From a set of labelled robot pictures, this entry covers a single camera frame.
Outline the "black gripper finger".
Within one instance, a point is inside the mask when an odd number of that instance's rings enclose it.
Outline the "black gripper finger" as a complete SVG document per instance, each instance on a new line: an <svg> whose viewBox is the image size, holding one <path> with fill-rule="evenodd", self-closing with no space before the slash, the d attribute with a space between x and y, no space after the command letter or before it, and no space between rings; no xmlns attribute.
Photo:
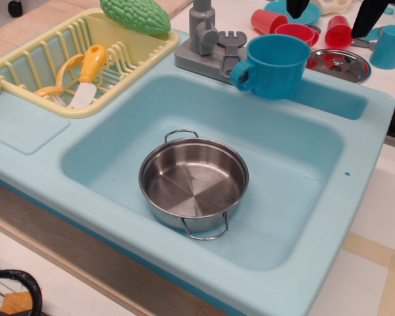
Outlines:
<svg viewBox="0 0 395 316"><path fill-rule="evenodd" d="M362 38L367 36L387 6L388 1L385 0L364 0L352 28L352 37Z"/></svg>
<svg viewBox="0 0 395 316"><path fill-rule="evenodd" d="M286 0L286 10L288 14L297 19L306 10L310 0Z"/></svg>

